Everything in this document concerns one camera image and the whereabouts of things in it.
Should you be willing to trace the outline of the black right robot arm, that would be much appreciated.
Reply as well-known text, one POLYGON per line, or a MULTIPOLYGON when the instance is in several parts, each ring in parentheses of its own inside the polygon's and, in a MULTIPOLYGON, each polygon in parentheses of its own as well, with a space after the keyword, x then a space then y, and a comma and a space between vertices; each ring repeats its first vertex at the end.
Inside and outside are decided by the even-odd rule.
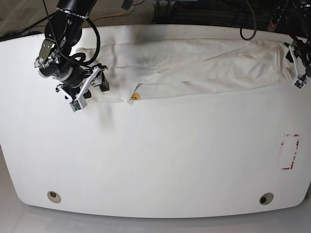
POLYGON ((99 87, 102 92, 110 89, 103 73, 107 66, 94 65, 101 47, 99 31, 89 19, 95 4, 94 0, 61 0, 53 16, 47 16, 45 39, 34 67, 43 78, 58 80, 61 84, 56 91, 63 89, 66 99, 75 99, 78 94, 90 98, 91 92, 82 90, 82 85, 91 75, 95 76, 90 83, 92 86, 99 87), (83 52, 71 54, 72 47, 82 36, 84 22, 92 27, 96 36, 96 49, 89 60, 83 52))

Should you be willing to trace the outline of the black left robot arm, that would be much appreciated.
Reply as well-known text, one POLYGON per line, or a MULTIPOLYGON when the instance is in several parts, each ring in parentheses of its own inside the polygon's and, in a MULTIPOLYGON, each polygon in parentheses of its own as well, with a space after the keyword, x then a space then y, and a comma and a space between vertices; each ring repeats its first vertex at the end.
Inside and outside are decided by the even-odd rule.
POLYGON ((309 0, 285 1, 286 26, 292 43, 284 43, 286 59, 296 72, 293 85, 303 88, 311 80, 311 2, 309 0))

